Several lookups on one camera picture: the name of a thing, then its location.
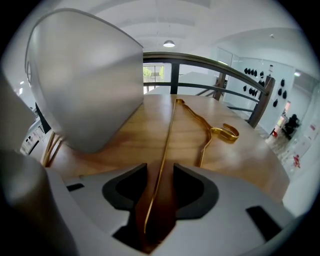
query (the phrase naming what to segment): metal railing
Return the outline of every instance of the metal railing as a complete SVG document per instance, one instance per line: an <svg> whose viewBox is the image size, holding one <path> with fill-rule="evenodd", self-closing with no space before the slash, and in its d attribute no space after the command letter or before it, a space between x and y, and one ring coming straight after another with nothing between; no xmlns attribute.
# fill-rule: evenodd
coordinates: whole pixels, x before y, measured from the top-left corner
<svg viewBox="0 0 320 256"><path fill-rule="evenodd" d="M191 54L177 52L144 52L143 63L171 63L171 82L144 82L143 86L170 86L171 94L177 94L178 87L202 88L204 90L198 93L198 96L208 91L213 91L207 94L206 96L209 97L213 95L212 97L219 101L221 93L226 93L256 102L257 104L255 105L253 110L229 106L229 109L232 110L251 112L251 116L249 117L247 122L253 128L257 126L259 120L265 112L265 109L271 97L271 93L275 86L275 79L270 76L266 77L265 87L263 87L262 85L254 81L251 77L241 73L240 71L230 66L227 66L223 63L209 58L204 58ZM220 72L220 75L217 80L217 83L214 86L179 82L180 65L190 65L209 70L214 70ZM261 94L259 96L259 100L232 90L224 89L226 75L234 77L260 91Z"/></svg>

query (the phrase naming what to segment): railing post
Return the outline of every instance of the railing post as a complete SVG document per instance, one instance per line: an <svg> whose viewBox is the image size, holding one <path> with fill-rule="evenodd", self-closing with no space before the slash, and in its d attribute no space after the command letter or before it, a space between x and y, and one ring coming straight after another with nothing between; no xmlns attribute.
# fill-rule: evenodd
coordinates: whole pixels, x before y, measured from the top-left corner
<svg viewBox="0 0 320 256"><path fill-rule="evenodd" d="M223 88L225 85L225 80L226 80L226 74L220 72L216 87ZM220 96L221 96L221 91L215 91L212 97L217 101L219 101Z"/></svg>
<svg viewBox="0 0 320 256"><path fill-rule="evenodd" d="M248 124L251 125L253 128L256 128L257 124L259 123L262 115L266 110L266 107L269 103L272 91L275 86L275 79L271 76L267 76L265 79L265 84L266 94L260 94L259 103L255 105L254 110L248 120Z"/></svg>
<svg viewBox="0 0 320 256"><path fill-rule="evenodd" d="M178 82L179 82L179 63L172 63L171 64L171 87L170 87L170 94L177 94L178 93Z"/></svg>

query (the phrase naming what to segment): window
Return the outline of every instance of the window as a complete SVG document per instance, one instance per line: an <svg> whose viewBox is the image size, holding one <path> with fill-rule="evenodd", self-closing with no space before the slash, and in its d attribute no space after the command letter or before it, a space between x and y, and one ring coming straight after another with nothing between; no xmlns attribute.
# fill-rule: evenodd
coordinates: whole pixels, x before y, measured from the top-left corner
<svg viewBox="0 0 320 256"><path fill-rule="evenodd" d="M163 82L165 75L165 66L164 65L144 65L143 66L143 82L152 83L152 82ZM150 92L157 86L145 86L143 88L143 93L146 94Z"/></svg>

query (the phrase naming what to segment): green tree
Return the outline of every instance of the green tree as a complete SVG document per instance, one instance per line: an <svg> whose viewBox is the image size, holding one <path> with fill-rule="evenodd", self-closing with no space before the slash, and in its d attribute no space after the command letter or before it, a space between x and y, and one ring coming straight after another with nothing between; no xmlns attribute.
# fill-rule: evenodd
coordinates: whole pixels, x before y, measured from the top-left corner
<svg viewBox="0 0 320 256"><path fill-rule="evenodd" d="M151 70L149 68L147 68L146 66L143 67L143 77L147 78L147 77L151 77Z"/></svg>
<svg viewBox="0 0 320 256"><path fill-rule="evenodd" d="M162 80L164 79L164 71L165 71L164 66L162 66L159 71L159 76L161 77Z"/></svg>

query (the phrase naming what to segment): wooden tabletop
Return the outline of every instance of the wooden tabletop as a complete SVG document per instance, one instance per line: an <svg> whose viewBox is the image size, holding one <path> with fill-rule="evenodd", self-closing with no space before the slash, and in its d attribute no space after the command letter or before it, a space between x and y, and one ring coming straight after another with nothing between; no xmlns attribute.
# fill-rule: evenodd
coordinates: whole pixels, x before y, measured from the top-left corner
<svg viewBox="0 0 320 256"><path fill-rule="evenodd" d="M65 179L147 163L148 175L154 180L160 170L175 99L183 99L210 125L222 127L227 123L239 131L239 138L233 143L213 136L205 152L203 168L247 180L277 202L282 201L289 179L277 156L249 124L220 102L205 96L145 95L143 104L102 151L81 153L62 143L50 167ZM178 104L165 165L194 166L205 141L203 125ZM46 140L40 143L36 151L45 143Z"/></svg>

